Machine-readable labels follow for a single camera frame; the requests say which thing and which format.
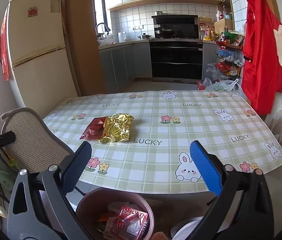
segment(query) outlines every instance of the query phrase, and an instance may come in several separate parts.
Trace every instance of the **red cloth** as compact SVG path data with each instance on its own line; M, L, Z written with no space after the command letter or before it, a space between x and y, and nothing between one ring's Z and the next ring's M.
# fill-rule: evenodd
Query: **red cloth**
M251 60L244 63L242 89L259 115L270 114L275 92L282 92L282 23L266 0L247 2L243 54Z

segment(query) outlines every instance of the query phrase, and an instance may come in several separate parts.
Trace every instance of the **green checkered tablecloth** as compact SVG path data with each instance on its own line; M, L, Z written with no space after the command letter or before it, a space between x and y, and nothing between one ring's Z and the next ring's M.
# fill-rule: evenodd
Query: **green checkered tablecloth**
M207 191L189 146L198 140L207 152L236 170L267 173L282 165L282 148L253 109L229 92L146 91L68 98L43 120L73 151L95 117L131 114L130 140L90 141L92 158L80 180L139 193Z

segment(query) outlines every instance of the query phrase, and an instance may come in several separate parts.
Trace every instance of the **built-in oven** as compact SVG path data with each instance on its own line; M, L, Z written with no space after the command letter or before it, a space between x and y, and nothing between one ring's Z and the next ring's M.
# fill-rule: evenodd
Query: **built-in oven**
M196 83L202 78L202 41L150 40L154 81Z
M155 38L199 38L197 15L157 15L152 16Z

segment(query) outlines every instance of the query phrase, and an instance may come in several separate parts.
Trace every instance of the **sticker on refrigerator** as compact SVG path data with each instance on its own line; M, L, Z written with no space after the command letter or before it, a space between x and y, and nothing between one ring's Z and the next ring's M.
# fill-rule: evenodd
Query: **sticker on refrigerator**
M51 13L60 12L60 0L51 0Z
M37 16L38 15L38 8L30 7L28 10L28 17Z

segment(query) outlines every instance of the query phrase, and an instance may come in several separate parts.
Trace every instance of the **refrigerator door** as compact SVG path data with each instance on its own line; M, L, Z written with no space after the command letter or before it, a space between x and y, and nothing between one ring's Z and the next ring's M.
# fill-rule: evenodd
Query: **refrigerator door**
M41 118L65 98L77 97L65 49L15 67L9 79L19 107L29 107Z
M65 48L61 0L10 1L7 44L12 68Z

